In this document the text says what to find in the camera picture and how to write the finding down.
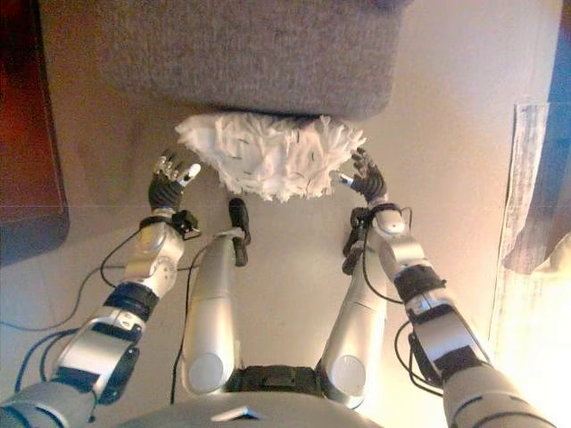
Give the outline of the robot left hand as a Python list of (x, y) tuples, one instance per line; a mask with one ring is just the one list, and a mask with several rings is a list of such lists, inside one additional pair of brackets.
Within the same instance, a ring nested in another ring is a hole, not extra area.
[(201, 169), (200, 164), (184, 160), (180, 151), (166, 149), (153, 166), (147, 192), (151, 210), (178, 211), (186, 187)]

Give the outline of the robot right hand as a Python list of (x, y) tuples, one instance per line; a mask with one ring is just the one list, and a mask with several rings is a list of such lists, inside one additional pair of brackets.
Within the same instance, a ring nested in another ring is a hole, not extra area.
[(360, 147), (352, 152), (352, 160), (356, 170), (353, 176), (333, 171), (332, 180), (362, 195), (370, 208), (385, 203), (387, 201), (386, 183), (373, 158)]

